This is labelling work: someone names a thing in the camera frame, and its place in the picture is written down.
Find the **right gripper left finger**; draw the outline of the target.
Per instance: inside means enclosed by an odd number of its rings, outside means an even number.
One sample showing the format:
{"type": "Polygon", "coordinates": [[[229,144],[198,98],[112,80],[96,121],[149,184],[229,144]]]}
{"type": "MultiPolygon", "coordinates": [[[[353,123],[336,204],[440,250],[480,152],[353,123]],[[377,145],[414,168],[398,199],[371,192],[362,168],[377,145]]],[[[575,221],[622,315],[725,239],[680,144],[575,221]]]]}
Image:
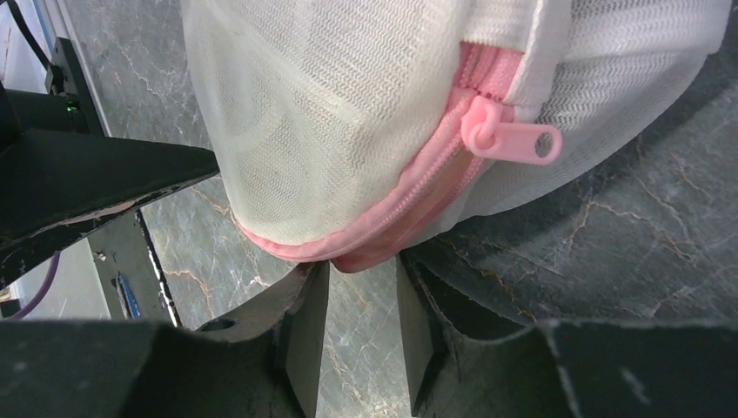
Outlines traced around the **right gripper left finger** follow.
{"type": "Polygon", "coordinates": [[[4,417],[313,417],[330,267],[301,264],[195,331],[5,320],[4,417]]]}

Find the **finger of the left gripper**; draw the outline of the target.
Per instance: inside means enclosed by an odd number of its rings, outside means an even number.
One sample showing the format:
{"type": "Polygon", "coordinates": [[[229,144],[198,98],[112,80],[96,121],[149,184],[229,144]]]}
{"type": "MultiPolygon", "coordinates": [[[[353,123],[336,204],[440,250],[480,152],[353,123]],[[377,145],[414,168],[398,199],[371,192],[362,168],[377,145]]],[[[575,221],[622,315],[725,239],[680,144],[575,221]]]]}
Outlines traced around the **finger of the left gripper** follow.
{"type": "Polygon", "coordinates": [[[29,130],[1,154],[1,285],[120,216],[219,172],[197,147],[29,130]]]}

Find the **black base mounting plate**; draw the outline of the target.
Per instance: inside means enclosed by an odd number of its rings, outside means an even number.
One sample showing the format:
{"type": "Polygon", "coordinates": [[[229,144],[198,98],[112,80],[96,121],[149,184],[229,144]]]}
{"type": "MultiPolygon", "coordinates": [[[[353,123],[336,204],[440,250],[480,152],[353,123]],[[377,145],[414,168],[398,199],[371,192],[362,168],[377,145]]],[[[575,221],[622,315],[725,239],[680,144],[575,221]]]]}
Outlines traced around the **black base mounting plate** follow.
{"type": "Polygon", "coordinates": [[[113,138],[71,40],[57,37],[48,76],[61,149],[63,186],[75,208],[54,232],[65,239],[54,283],[44,302],[62,319],[154,320],[178,324],[153,252],[143,205],[158,198],[140,187],[142,148],[113,138]]]}

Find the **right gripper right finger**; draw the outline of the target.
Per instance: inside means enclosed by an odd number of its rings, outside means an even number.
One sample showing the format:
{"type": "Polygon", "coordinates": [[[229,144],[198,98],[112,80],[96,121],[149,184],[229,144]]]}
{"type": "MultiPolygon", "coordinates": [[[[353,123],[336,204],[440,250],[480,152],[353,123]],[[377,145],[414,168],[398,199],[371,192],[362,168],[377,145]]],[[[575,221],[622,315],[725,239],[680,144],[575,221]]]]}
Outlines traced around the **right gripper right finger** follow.
{"type": "Polygon", "coordinates": [[[737,326],[540,320],[523,326],[399,257],[415,417],[734,417],[737,326]]]}

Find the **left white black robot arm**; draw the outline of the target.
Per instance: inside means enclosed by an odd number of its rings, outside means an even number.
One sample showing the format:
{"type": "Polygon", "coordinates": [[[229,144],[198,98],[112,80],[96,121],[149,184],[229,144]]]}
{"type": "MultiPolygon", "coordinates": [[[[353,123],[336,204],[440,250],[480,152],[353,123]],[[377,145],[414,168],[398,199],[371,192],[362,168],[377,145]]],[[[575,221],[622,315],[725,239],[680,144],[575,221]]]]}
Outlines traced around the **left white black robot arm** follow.
{"type": "Polygon", "coordinates": [[[68,98],[2,89],[1,286],[218,172],[209,150],[89,133],[68,98]]]}

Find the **white mesh laundry bag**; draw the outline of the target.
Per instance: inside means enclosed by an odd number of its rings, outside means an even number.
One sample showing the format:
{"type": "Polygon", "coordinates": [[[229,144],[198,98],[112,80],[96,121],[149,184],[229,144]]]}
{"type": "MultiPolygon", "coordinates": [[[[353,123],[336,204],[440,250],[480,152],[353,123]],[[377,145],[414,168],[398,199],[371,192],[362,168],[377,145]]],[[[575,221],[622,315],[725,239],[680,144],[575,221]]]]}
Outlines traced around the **white mesh laundry bag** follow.
{"type": "Polygon", "coordinates": [[[693,82],[730,2],[184,1],[237,230],[356,273],[522,206],[693,82]]]}

